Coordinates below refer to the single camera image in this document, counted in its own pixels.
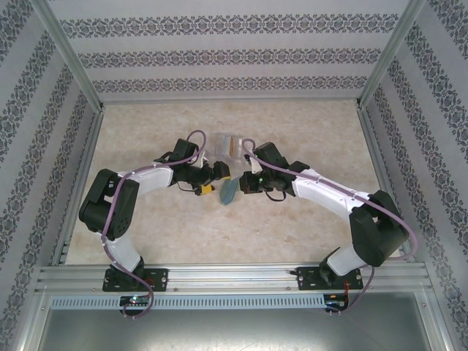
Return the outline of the green card holder wallet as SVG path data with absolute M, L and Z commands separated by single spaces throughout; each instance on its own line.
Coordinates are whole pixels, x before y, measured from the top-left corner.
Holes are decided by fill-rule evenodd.
M 235 197 L 239 188 L 239 177 L 230 178 L 224 181 L 219 191 L 219 199 L 222 205 L 229 205 Z

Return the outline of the clear acrylic card stand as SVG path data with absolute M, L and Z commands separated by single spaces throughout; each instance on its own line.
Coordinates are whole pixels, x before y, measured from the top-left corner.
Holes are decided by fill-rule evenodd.
M 238 138 L 238 150 L 237 150 L 236 157 L 232 158 L 230 156 L 221 155 L 220 146 L 221 146 L 221 140 L 222 140 L 223 135 L 235 136 L 235 137 Z M 222 134 L 222 133 L 217 134 L 216 137 L 215 137 L 214 156 L 218 160 L 223 161 L 223 162 L 225 162 L 227 164 L 230 164 L 230 165 L 242 165 L 244 163 L 243 150 L 242 150 L 242 146 L 241 146 L 242 140 L 243 139 L 241 137 L 237 136 L 237 135 Z

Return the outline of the left small circuit board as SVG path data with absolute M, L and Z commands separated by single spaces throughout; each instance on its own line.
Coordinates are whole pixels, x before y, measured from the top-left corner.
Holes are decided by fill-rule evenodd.
M 150 299 L 148 296 L 124 295 L 120 297 L 119 306 L 147 307 Z

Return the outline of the grey metal sheet panel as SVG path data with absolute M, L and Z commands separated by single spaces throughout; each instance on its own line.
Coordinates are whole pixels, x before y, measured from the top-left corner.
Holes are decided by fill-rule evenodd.
M 312 310 L 116 311 L 48 317 L 39 351 L 431 351 L 418 321 L 329 317 Z

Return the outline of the aluminium mounting rail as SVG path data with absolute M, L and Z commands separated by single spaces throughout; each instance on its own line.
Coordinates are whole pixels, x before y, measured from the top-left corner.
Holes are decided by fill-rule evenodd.
M 167 294 L 255 294 L 298 291 L 298 278 L 290 272 L 299 263 L 166 265 Z M 60 265 L 39 271 L 36 293 L 77 295 L 102 293 L 106 265 Z M 433 287 L 423 263 L 390 262 L 361 271 L 361 281 L 371 282 L 370 293 L 417 292 Z

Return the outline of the aluminium frame side rail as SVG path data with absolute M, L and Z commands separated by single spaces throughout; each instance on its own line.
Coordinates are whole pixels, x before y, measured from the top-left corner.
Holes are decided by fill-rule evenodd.
M 376 174 L 380 189 L 387 192 L 392 198 L 392 200 L 394 201 L 395 205 L 397 205 L 395 195 L 393 193 L 393 190 L 391 189 L 390 181 L 386 173 L 384 160 L 380 153 L 377 139 L 374 135 L 374 131 L 372 129 L 372 125 L 369 120 L 369 117 L 366 111 L 363 110 L 361 107 L 357 108 L 357 114 L 358 114 L 359 122 L 361 124 L 361 128 L 363 130 L 363 135 L 366 140 L 366 145 L 369 150 L 369 155 L 371 157 L 371 161 L 374 166 L 374 172 Z
M 61 256 L 63 248 L 65 247 L 65 242 L 72 237 L 80 210 L 81 199 L 85 190 L 88 173 L 91 168 L 94 151 L 98 141 L 99 132 L 102 127 L 102 120 L 105 115 L 105 109 L 106 107 L 103 105 L 100 111 L 96 112 L 94 115 L 94 120 L 89 127 L 88 136 L 86 138 L 86 143 L 84 144 L 83 152 L 79 162 L 79 168 L 76 172 L 75 182 L 71 189 L 65 215 L 59 227 L 58 238 L 54 244 L 52 256 L 50 257 L 50 261 L 48 263 L 49 266 L 57 266 L 61 264 Z

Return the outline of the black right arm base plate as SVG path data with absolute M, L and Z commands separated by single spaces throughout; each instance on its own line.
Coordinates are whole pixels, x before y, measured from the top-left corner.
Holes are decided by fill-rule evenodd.
M 363 279 L 358 268 L 344 276 L 338 276 L 332 270 L 318 266 L 297 267 L 290 273 L 296 276 L 299 290 L 363 289 Z

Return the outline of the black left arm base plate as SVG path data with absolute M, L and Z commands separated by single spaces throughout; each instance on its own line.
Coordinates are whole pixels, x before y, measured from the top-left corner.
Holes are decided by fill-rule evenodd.
M 168 280 L 168 269 L 144 268 L 144 280 L 154 292 L 165 292 Z M 102 290 L 106 293 L 148 292 L 148 288 L 128 274 L 112 267 L 105 271 Z

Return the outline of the aluminium frame upright post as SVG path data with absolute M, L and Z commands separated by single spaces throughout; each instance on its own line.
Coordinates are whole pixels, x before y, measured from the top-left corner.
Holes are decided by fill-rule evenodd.
M 101 111 L 103 102 L 91 82 L 78 54 L 75 52 L 60 21 L 54 14 L 48 0 L 29 0 L 34 11 L 42 21 L 65 63 L 70 68 L 81 90 L 90 102 L 94 112 Z
M 394 56 L 397 54 L 401 44 L 404 41 L 404 37 L 415 22 L 416 17 L 419 15 L 426 0 L 409 0 L 401 17 L 396 23 L 395 29 L 393 30 L 390 39 L 384 47 L 380 57 L 377 60 L 375 67 L 373 68 L 369 79 L 366 81 L 365 86 L 361 92 L 361 95 L 356 99 L 356 107 L 361 110 L 366 106 L 369 100 L 372 98 L 374 91 L 377 89 L 383 75 L 387 68 L 390 66 Z

